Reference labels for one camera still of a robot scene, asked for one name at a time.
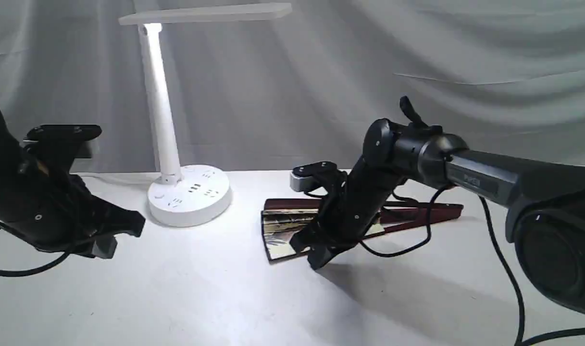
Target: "white tabletop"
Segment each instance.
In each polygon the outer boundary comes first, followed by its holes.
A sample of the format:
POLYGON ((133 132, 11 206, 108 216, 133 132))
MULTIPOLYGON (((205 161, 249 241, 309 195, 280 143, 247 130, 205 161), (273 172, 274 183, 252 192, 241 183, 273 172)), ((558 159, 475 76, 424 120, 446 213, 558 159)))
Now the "white tabletop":
MULTIPOLYGON (((314 272, 305 258, 270 265, 264 254, 264 200, 302 197, 289 190, 288 172, 229 173, 233 204, 218 219, 193 228, 167 228, 150 219, 145 195, 153 176, 85 178, 94 195, 143 213, 143 236, 117 237, 112 260, 71 256, 43 274, 0 278, 0 346, 513 343, 514 291, 490 244, 479 200, 462 189, 438 200, 465 208, 457 221, 434 226, 429 245, 397 259, 356 247, 314 272)), ((428 201, 433 190, 410 182, 398 192, 428 201)), ((525 295, 526 335, 585 326, 585 316, 531 286, 504 240, 506 211, 491 208, 525 295)), ((423 237, 418 228, 369 244, 394 251, 423 237)), ((27 269, 55 256, 0 232, 2 269, 27 269)), ((585 345, 585 338, 547 345, 585 345)))

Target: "white desk lamp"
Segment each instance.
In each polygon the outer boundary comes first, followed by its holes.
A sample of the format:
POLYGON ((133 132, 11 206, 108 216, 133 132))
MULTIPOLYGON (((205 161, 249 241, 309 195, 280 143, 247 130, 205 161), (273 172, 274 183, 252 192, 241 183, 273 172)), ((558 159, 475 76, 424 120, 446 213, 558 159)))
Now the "white desk lamp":
POLYGON ((289 3, 270 3, 147 11, 119 18, 121 25, 138 25, 141 40, 145 86, 162 174, 147 195, 151 214, 158 221, 180 227, 198 225, 222 214, 233 199, 228 177, 220 169, 179 164, 160 50, 162 24, 271 20, 291 11, 289 3))

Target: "lamp base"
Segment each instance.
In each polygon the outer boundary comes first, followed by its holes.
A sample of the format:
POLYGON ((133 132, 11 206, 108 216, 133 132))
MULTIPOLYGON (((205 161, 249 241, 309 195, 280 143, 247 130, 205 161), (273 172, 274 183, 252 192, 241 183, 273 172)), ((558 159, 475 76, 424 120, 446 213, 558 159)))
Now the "lamp base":
POLYGON ((228 176, 202 164, 181 167, 183 179, 176 185, 156 180, 147 193, 153 217, 169 226, 200 225, 222 214, 233 200, 228 176))

